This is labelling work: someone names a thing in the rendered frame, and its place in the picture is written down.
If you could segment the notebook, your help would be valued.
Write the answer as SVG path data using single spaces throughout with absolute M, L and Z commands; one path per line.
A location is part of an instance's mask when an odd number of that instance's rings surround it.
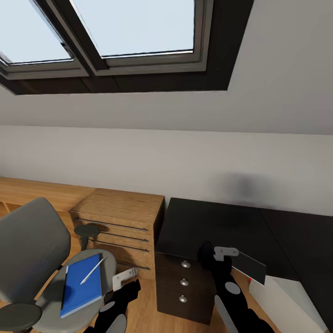
M 230 256 L 232 259 L 232 268 L 240 271 L 252 280 L 265 285 L 265 276 L 267 266 L 255 259 L 239 252 L 238 256 Z

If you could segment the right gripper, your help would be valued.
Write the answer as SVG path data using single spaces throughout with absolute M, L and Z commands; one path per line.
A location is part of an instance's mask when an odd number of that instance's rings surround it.
M 199 248 L 198 261 L 202 262 L 204 270 L 211 270 L 214 278 L 214 273 L 218 269 L 225 269 L 228 272 L 232 272 L 232 259 L 230 256 L 224 256 L 224 261 L 216 261 L 214 255 L 203 254 L 201 248 Z

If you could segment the folder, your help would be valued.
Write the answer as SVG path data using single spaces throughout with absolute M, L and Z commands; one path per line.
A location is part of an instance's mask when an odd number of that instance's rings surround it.
M 60 318 L 63 319 L 102 298 L 99 255 L 66 268 Z

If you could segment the mouse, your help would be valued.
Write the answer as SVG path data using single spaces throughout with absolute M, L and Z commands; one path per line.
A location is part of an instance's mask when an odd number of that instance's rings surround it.
M 209 240 L 205 240 L 201 246 L 203 254 L 214 255 L 214 246 L 213 243 Z

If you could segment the swivel chair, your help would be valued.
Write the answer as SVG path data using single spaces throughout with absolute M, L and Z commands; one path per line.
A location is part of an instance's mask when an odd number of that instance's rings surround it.
M 117 275 L 116 257 L 99 248 L 86 249 L 88 237 L 100 229 L 79 225 L 74 233 L 82 236 L 81 252 L 69 257 L 71 235 L 51 203 L 39 197 L 0 218 L 0 331 L 30 333 L 77 333 L 86 327 L 103 307 Z M 61 319 L 60 311 L 66 268 L 99 255 L 102 298 Z M 38 300 L 34 300 L 51 275 Z

